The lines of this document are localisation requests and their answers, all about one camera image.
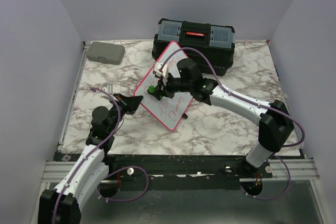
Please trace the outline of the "pink framed whiteboard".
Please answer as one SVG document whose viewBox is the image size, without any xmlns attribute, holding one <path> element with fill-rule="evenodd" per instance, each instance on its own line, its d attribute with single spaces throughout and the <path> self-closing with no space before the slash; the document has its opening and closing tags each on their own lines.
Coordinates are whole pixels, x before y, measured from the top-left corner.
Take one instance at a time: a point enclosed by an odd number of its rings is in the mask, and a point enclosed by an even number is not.
<svg viewBox="0 0 336 224">
<path fill-rule="evenodd" d="M 180 46 L 177 42 L 171 41 L 158 57 L 157 61 L 163 63 L 171 53 L 175 52 L 179 48 Z M 168 66 L 169 73 L 171 73 L 173 77 L 180 77 L 176 64 L 179 60 L 184 58 L 187 58 L 187 55 L 183 51 L 179 51 L 170 58 L 165 65 Z M 133 91 L 133 95 L 142 95 L 143 100 L 141 101 L 141 105 L 168 130 L 174 131 L 193 98 L 186 92 L 176 93 L 172 99 L 163 97 L 160 101 L 154 96 L 149 95 L 148 88 L 150 86 L 156 86 L 157 84 L 157 78 L 155 78 L 152 73 L 154 66 L 155 63 L 151 63 L 150 68 L 145 71 L 146 74 Z"/>
</svg>

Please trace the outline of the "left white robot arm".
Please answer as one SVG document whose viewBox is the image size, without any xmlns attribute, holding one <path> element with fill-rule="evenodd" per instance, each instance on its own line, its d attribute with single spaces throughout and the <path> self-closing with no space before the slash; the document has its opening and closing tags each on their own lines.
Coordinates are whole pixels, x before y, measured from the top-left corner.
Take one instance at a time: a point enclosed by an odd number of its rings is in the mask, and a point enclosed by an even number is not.
<svg viewBox="0 0 336 224">
<path fill-rule="evenodd" d="M 134 114 L 143 96 L 109 96 L 112 108 L 96 107 L 86 145 L 68 174 L 54 189 L 46 189 L 39 199 L 38 223 L 80 223 L 81 212 L 103 179 L 116 175 L 115 164 L 106 161 L 114 134 L 126 114 Z"/>
</svg>

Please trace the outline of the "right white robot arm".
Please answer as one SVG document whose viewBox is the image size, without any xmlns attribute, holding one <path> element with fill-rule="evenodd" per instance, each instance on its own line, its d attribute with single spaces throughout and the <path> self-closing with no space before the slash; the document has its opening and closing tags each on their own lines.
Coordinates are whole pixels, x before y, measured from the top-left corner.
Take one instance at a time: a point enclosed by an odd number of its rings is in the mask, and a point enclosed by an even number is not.
<svg viewBox="0 0 336 224">
<path fill-rule="evenodd" d="M 261 165 L 279 152 L 294 130 L 285 104 L 249 98 L 225 87 L 218 79 L 206 78 L 190 58 L 177 63 L 179 76 L 174 77 L 167 65 L 157 62 L 153 74 L 158 79 L 156 87 L 148 92 L 157 100 L 174 98 L 179 92 L 189 93 L 194 100 L 234 112 L 258 126 L 258 143 L 241 165 L 242 173 L 249 178 L 260 172 Z"/>
</svg>

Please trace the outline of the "green whiteboard eraser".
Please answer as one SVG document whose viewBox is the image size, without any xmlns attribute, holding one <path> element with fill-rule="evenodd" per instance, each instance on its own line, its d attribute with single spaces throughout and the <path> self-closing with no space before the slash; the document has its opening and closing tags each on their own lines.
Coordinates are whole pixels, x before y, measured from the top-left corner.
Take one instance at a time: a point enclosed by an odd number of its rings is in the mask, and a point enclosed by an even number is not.
<svg viewBox="0 0 336 224">
<path fill-rule="evenodd" d="M 153 96 L 153 93 L 155 92 L 155 87 L 156 86 L 149 86 L 149 88 L 148 88 L 148 94 L 149 95 Z"/>
</svg>

